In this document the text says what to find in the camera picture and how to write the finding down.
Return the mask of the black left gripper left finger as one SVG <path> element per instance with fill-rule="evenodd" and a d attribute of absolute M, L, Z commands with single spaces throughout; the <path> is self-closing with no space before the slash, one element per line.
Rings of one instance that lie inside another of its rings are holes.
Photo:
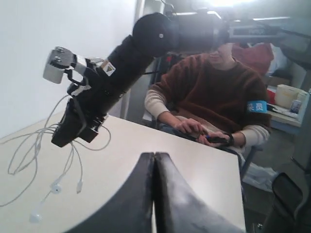
<path fill-rule="evenodd" d="M 152 152 L 142 153 L 121 188 L 69 233 L 151 233 L 153 213 Z"/>

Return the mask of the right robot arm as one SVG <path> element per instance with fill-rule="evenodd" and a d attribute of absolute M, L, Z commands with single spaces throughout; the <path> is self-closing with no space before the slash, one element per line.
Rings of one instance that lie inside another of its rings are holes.
<path fill-rule="evenodd" d="M 144 74 L 151 62 L 167 53 L 200 53 L 225 43 L 272 43 L 302 67 L 311 67 L 311 37 L 296 31 L 291 17 L 225 20 L 213 11 L 148 14 L 105 59 L 80 57 L 55 47 L 43 77 L 59 84 L 67 75 L 71 84 L 65 113 L 52 135 L 64 147 L 76 138 L 91 142 L 107 112 Z"/>

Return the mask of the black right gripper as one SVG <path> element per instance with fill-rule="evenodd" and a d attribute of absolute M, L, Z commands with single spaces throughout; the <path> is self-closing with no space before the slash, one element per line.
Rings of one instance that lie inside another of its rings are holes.
<path fill-rule="evenodd" d="M 65 112 L 52 135 L 52 143 L 62 148 L 78 136 L 90 143 L 99 134 L 107 112 L 126 93 L 126 62 L 105 60 L 100 67 L 90 60 L 67 62 L 68 69 L 82 75 L 68 88 Z"/>

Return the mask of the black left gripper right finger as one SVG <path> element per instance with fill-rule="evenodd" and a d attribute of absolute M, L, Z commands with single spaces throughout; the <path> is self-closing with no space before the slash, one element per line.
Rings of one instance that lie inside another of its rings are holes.
<path fill-rule="evenodd" d="M 199 198 L 164 152 L 155 154 L 154 205 L 158 233 L 245 232 Z"/>

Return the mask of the person's right hand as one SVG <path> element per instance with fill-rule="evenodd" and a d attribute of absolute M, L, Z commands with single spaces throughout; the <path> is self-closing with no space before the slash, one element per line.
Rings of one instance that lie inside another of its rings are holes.
<path fill-rule="evenodd" d="M 205 133 L 203 126 L 196 120 L 189 118 L 180 120 L 174 125 L 174 128 L 182 133 Z"/>

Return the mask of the person's left hand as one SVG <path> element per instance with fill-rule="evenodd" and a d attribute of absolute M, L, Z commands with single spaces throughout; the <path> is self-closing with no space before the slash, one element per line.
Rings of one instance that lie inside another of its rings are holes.
<path fill-rule="evenodd" d="M 222 132 L 208 132 L 201 134 L 198 141 L 212 147 L 232 146 L 234 144 L 233 135 Z"/>

